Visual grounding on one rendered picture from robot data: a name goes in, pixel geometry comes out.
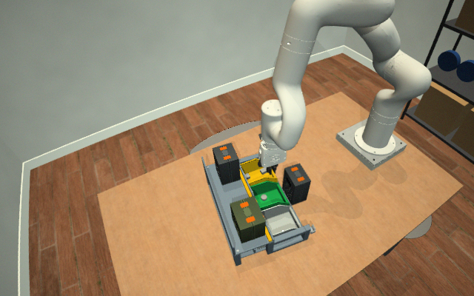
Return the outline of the grey metal shelf rack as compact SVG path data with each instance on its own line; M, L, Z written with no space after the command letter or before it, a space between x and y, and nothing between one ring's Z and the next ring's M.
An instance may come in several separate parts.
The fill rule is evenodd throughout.
M247 183L247 186L250 190L251 195L254 197L255 195L253 194L253 191L251 190L251 187L246 179L246 176L240 164L247 161L251 161L255 158L258 159L258 154L239 159L239 167L240 167L241 173ZM297 228L292 231L286 232L282 235L273 237L270 231L270 228L266 222L267 230L270 234L270 237L272 238L271 242L268 241L267 236L265 235L260 238L250 240L248 242L241 243L235 224L233 223L230 203L249 197L242 183L242 180L234 181L232 183L222 185L220 178L218 176L217 170L216 170L216 165L211 164L211 165L206 166L203 156L201 157L201 159L203 161L204 168L206 170L207 177L209 179L209 182L214 194L214 195L212 194L209 182L207 180L211 195L213 197L214 204L215 206L217 204L219 212L221 214L221 218L223 220L221 221L221 218L216 206L216 210L220 218L221 225L223 227L223 230L225 226L225 229L227 231L227 235L226 235L225 230L224 230L224 233L225 233L225 236L229 244L230 251L232 253L232 256L234 258L233 260L235 261L236 266L241 265L241 258L245 258L249 255L253 255L257 252L261 252L264 250L266 250L268 255L272 254L273 252L277 252L279 250L285 249L289 246L293 246L302 241L306 241L308 240L308 237L310 234L313 234L316 232L316 228L314 227L314 225L310 226L309 224L307 224L305 226L302 226L301 221L298 219L301 224L300 228ZM266 245L266 247L258 249L260 246L264 246L264 245Z

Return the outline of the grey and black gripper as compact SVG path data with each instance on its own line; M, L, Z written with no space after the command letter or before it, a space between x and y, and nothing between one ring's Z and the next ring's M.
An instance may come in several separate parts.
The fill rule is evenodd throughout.
M278 149L269 149L265 145L260 144L258 151L258 166L267 168L267 173L272 175L272 170L276 173L278 164L283 163L287 159L287 151ZM270 168L271 167L271 168Z

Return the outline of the grey open bin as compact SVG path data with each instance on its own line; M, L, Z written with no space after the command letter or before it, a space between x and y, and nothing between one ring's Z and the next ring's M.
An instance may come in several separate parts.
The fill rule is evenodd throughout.
M301 227L291 206L277 205L262 212L273 237Z

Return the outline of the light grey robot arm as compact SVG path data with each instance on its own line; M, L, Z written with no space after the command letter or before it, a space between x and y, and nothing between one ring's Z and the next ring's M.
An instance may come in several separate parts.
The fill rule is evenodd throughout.
M273 72L278 100L261 106L258 135L262 145L287 151L298 143L306 121L301 82L316 37L322 27L338 26L352 27L364 39L373 54L375 71L395 87L376 94L366 126L355 131L354 141L371 155L389 155L395 149L392 133L404 105L428 91L432 76L423 64L400 51L399 34L390 19L394 8L395 0L293 2Z

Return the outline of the yellow flat bar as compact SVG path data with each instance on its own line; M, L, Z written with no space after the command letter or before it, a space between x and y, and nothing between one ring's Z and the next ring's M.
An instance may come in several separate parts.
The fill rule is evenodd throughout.
M245 189L246 189L246 191L247 191L248 196L249 196L249 197L252 197L252 195L251 195L251 193L250 193L250 190L249 190L249 188L248 188L248 186L247 186L247 183L246 183L246 181L245 181L245 179L244 179L244 177L243 177L243 175L242 175L242 173L241 173L241 170L240 170L240 176L241 176L242 183L243 183L243 185L244 185L244 187L245 187ZM272 241L272 238L270 237L270 234L269 234L269 232L268 232L268 230L267 230L267 227L265 227L265 235L267 236L268 241L271 242L271 241Z

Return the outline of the olive green case with orange latches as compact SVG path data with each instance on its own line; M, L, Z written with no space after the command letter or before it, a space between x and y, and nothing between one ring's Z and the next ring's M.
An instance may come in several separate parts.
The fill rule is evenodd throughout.
M230 203L241 243L265 236L266 221L254 196Z

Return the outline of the yellow bin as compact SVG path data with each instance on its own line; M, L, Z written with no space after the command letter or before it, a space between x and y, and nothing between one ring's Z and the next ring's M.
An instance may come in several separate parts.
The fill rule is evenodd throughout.
M272 181L278 183L278 178L276 177L274 171L272 170L272 175L269 173L261 174L260 169L263 167L258 166L259 159L255 158L251 161L244 162L241 165L244 174L249 173L250 179L248 179L248 183L250 186L265 182L265 181Z

